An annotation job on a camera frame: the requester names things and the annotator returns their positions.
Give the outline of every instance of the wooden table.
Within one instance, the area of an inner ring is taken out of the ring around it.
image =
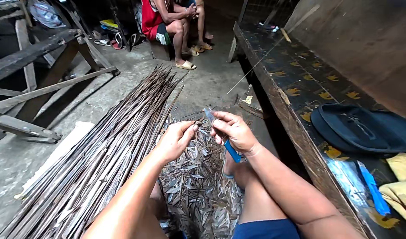
[[[355,160],[363,162],[380,186],[397,182],[386,160],[340,152],[318,134],[310,119],[311,112],[323,103],[384,107],[296,39],[291,43],[281,40],[280,31],[271,33],[254,24],[236,23],[234,33],[252,66],[263,57],[253,70],[313,184],[367,238],[406,238],[406,220],[392,207],[391,215],[377,213],[355,165]]]

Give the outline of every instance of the red shirt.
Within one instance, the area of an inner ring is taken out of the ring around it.
[[[151,7],[150,0],[142,0],[143,4],[143,23],[142,29],[143,33],[148,40],[156,40],[157,27],[160,23],[163,23],[162,16],[159,12],[155,12]]]

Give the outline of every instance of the blue cloth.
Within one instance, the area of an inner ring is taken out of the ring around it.
[[[196,0],[188,0],[188,1],[184,1],[183,3],[181,3],[181,6],[188,8],[193,3],[194,3],[194,6],[197,5]]]
[[[232,239],[300,239],[290,219],[245,222],[235,227]]]

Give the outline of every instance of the blue knife handle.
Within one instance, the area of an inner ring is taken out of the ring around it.
[[[235,149],[232,148],[231,144],[229,143],[229,139],[227,139],[224,143],[225,148],[228,150],[228,152],[230,153],[230,155],[232,156],[232,159],[235,162],[240,162],[241,160],[241,156],[237,154],[237,152],[235,151]]]

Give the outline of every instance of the scrap wood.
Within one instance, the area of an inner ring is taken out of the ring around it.
[[[163,225],[167,231],[180,229],[189,238],[231,238],[243,194],[233,179],[222,177],[225,149],[210,136],[210,123],[202,123],[185,152],[160,175],[172,214]]]
[[[177,99],[165,107],[182,79],[174,76],[156,67],[111,108],[19,196],[20,210],[0,238],[80,238],[153,149]]]

